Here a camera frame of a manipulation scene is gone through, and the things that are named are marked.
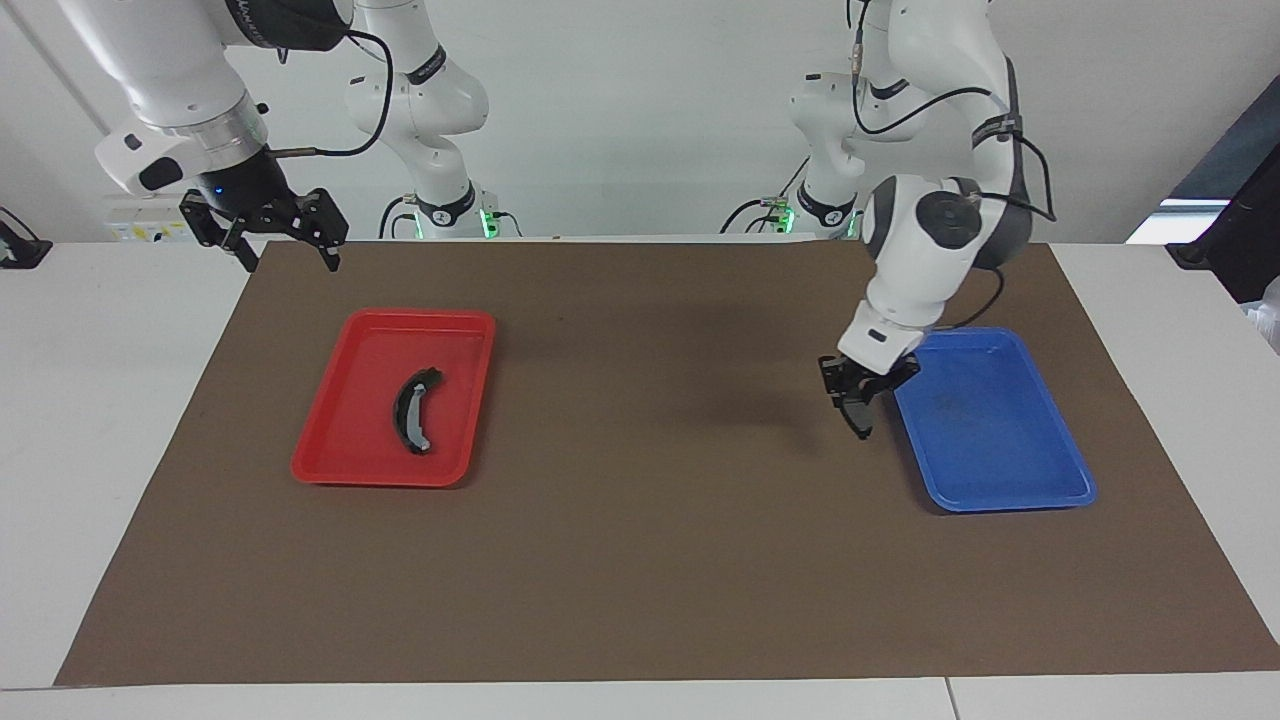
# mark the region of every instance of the brown paper sheet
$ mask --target brown paper sheet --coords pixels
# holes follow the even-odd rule
[[[1027,341],[1088,509],[947,516],[901,430],[822,392],[852,243],[271,245],[60,685],[1229,671],[1277,650],[1051,252],[987,318]],[[952,304],[991,292],[977,275]],[[456,491],[289,457],[367,306],[498,318]]]

